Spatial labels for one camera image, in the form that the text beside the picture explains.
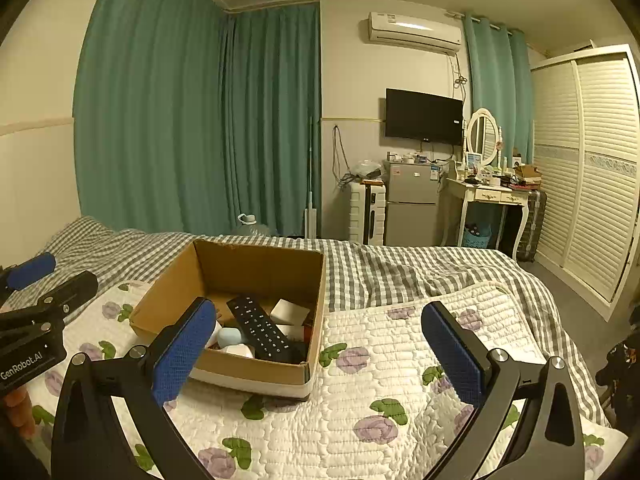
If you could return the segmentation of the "person's left hand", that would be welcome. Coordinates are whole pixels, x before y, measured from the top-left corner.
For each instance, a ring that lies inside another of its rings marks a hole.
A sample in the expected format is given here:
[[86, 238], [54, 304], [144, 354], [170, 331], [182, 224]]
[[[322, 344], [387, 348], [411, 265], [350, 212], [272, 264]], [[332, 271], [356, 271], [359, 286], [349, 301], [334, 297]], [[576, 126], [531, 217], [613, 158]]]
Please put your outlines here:
[[36, 423], [32, 416], [32, 401], [24, 386], [17, 388], [1, 399], [1, 408], [11, 426], [24, 439], [35, 434]]

